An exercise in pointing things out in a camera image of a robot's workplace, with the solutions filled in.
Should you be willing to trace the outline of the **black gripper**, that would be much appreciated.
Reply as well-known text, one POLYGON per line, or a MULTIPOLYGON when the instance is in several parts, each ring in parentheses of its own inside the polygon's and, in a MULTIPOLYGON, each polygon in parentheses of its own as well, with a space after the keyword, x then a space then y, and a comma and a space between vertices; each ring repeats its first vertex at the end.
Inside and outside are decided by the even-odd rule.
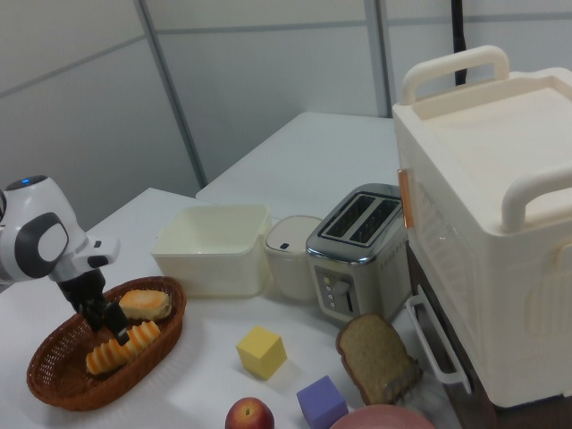
POLYGON ((57 283, 64 297, 78 314, 83 314, 93 332, 105 326, 112 332, 120 346, 129 340, 129 321, 117 301, 109 302, 103 294, 105 277, 100 269, 94 269, 65 282, 57 283))

